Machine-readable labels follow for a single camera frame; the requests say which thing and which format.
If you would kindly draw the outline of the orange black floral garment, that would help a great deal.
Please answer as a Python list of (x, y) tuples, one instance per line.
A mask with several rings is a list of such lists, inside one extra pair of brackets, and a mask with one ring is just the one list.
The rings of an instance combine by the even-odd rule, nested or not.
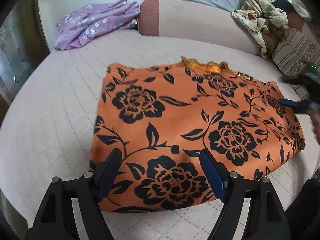
[(304, 150), (302, 128), (275, 82), (183, 58), (135, 69), (114, 63), (103, 79), (90, 167), (120, 149), (106, 212), (181, 209), (215, 199), (200, 165), (208, 149), (229, 171), (259, 180)]

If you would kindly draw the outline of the striped patterned cushion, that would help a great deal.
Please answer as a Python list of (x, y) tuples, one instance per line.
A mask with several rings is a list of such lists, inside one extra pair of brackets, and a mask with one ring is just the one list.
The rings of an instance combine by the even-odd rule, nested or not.
[(272, 54), (275, 65), (286, 76), (296, 76), (309, 62), (319, 70), (319, 47), (300, 31), (291, 28)]

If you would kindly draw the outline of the cream floral crumpled cloth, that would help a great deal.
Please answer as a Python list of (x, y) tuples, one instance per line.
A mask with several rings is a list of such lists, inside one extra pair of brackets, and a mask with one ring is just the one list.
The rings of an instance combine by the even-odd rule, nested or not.
[(286, 12), (266, 0), (244, 0), (231, 16), (253, 38), (263, 59), (271, 57), (290, 31)]

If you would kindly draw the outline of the beige quilted bed cover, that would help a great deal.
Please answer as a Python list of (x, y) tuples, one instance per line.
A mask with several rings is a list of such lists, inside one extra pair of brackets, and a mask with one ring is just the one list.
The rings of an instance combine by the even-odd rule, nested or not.
[[(107, 66), (134, 68), (171, 64), (181, 56), (228, 62), (261, 81), (279, 81), (270, 62), (232, 48), (181, 38), (115, 31), (85, 47), (53, 51), (16, 95), (1, 125), (1, 190), (33, 225), (54, 176), (79, 178), (89, 168), (93, 125)], [(268, 177), (284, 208), (319, 167), (319, 145), (310, 119), (298, 116), (306, 147)], [(115, 239), (207, 239), (222, 209), (218, 200), (176, 211), (103, 213)]]

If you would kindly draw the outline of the pink bolster pillow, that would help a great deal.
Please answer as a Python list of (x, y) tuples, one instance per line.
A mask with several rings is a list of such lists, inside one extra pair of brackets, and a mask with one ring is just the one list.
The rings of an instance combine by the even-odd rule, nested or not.
[(144, 36), (207, 42), (258, 55), (258, 48), (231, 17), (209, 5), (183, 0), (144, 0), (138, 31)]

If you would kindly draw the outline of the dark wooden wardrobe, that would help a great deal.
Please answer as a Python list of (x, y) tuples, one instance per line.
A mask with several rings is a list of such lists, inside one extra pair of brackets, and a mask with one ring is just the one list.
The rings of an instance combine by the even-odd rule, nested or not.
[(1, 105), (7, 108), (49, 54), (38, 0), (15, 0), (1, 18)]

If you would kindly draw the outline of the purple floral garment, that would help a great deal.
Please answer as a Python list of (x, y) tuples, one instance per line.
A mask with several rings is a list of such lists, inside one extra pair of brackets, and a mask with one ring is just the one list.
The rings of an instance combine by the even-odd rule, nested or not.
[(54, 48), (81, 48), (95, 38), (113, 31), (135, 28), (140, 13), (139, 3), (127, 0), (83, 6), (57, 22), (59, 35)]

